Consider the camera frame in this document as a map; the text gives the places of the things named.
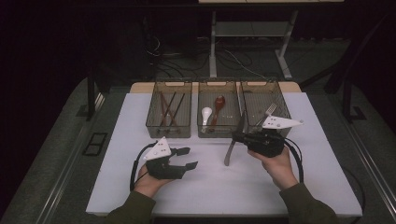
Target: hand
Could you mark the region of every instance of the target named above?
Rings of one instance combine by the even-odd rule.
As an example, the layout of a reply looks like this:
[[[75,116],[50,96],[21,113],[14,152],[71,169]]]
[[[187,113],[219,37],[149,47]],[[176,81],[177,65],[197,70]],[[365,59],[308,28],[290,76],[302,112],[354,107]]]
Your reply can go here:
[[[247,152],[254,158],[262,161],[262,167],[273,178],[274,183],[281,189],[288,189],[298,181],[291,168],[289,148],[284,147],[280,155],[273,158],[264,157],[262,154],[249,150]]]
[[[138,180],[134,184],[134,191],[144,194],[150,198],[154,197],[157,191],[173,179],[157,179],[148,173],[148,168],[143,165],[139,170]]]

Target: gray floor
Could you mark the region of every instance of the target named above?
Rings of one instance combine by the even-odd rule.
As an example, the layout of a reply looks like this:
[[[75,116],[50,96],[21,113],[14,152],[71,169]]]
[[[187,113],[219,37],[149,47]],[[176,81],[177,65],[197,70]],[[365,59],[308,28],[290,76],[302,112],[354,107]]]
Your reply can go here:
[[[177,52],[167,49],[169,55],[158,70],[159,77],[180,76],[208,77],[207,43],[201,44],[202,54],[196,57],[175,57]],[[264,76],[282,78],[274,54],[279,41],[261,39],[218,43],[219,77]],[[321,42],[290,42],[286,60],[293,75],[292,81],[301,82],[335,63],[348,46],[345,40]],[[251,72],[241,69],[235,62],[245,64]],[[364,95],[353,90],[352,105],[358,106],[367,120],[356,120],[348,124],[340,115],[341,101],[338,92],[327,95],[323,78],[308,86],[304,91],[314,107],[319,121],[329,139],[336,158],[345,167],[345,174],[358,200],[365,201],[363,217],[358,223],[395,223],[384,197],[365,163],[361,159],[361,148],[369,152],[378,170],[390,189],[396,189],[396,138]],[[106,154],[106,145],[111,139],[123,98],[129,87],[114,87],[98,102],[98,112],[91,121],[81,117],[81,109],[87,104],[86,83],[81,82],[64,106],[62,114],[53,126],[29,173],[23,180],[1,223],[102,223],[102,217],[85,213],[101,162]],[[108,133],[104,149],[98,157],[82,156],[93,133]],[[343,218],[342,223],[352,223],[354,218]],[[269,220],[268,223],[282,223]],[[158,218],[155,223],[263,223],[254,219],[173,219]]]

